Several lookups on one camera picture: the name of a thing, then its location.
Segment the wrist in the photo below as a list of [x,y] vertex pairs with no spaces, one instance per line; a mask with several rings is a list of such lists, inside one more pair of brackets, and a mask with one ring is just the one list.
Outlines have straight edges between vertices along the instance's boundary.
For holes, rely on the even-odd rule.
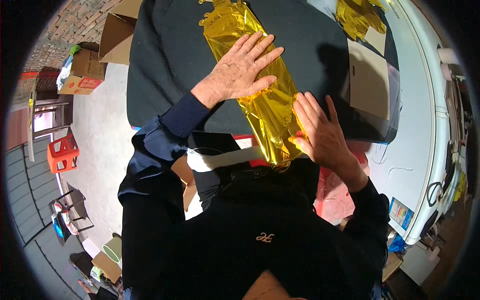
[[224,100],[222,96],[212,87],[208,77],[197,83],[190,93],[209,110],[217,105],[218,102]]
[[349,192],[359,192],[368,183],[368,176],[360,166],[357,158],[352,154],[343,166],[335,173],[345,183]]

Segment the right hand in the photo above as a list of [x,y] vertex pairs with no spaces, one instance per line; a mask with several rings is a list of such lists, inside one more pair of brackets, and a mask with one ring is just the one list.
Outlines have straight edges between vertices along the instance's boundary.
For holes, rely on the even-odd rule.
[[310,92],[297,94],[293,108],[309,141],[301,137],[292,141],[313,162],[335,172],[349,191],[358,192],[367,185],[368,177],[355,155],[347,148],[330,96],[326,97],[326,102],[330,121]]

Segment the cardboard box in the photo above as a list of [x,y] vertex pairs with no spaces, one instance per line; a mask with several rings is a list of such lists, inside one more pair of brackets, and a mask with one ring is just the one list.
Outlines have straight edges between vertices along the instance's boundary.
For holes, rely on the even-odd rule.
[[109,12],[100,40],[101,62],[130,63],[130,46],[142,0],[123,0]]
[[98,52],[82,49],[75,53],[70,75],[59,94],[88,95],[105,80],[106,64],[98,59]]
[[103,251],[100,251],[94,259],[92,259],[94,266],[103,271],[103,275],[110,279],[113,283],[121,276],[121,268],[119,265],[111,260]]
[[387,280],[393,274],[393,272],[400,267],[402,262],[403,260],[401,260],[394,252],[389,252],[387,263],[383,269],[382,282]]
[[187,164],[186,155],[177,159],[172,166],[172,171],[174,171],[180,177],[180,180],[186,185],[186,188],[183,191],[183,209],[188,211],[188,206],[197,193],[197,186],[195,185],[195,178],[193,178],[193,171]]

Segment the concrete floor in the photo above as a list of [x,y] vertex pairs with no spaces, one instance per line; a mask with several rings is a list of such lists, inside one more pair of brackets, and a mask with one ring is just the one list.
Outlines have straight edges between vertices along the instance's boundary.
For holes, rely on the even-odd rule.
[[[90,95],[75,95],[72,133],[80,148],[77,170],[61,173],[63,181],[86,199],[86,212],[95,225],[82,233],[101,246],[121,234],[122,206],[118,187],[133,154],[135,134],[127,120],[128,66],[109,64],[105,81]],[[89,225],[88,220],[82,226]]]

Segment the black cable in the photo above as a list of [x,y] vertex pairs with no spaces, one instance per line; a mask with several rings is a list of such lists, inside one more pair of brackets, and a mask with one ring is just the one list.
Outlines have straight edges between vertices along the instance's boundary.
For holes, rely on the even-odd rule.
[[[437,181],[437,182],[433,182],[433,183],[430,183],[429,186],[427,187],[427,195],[428,195],[428,191],[432,188],[433,188],[433,192],[435,192],[435,188],[439,186],[439,187],[442,187],[442,183]],[[428,202],[428,206],[432,207],[435,205],[435,203],[437,203],[437,199],[435,199],[435,201],[432,203],[432,196],[433,196],[433,192],[430,194],[430,196],[428,196],[427,198],[427,202]]]

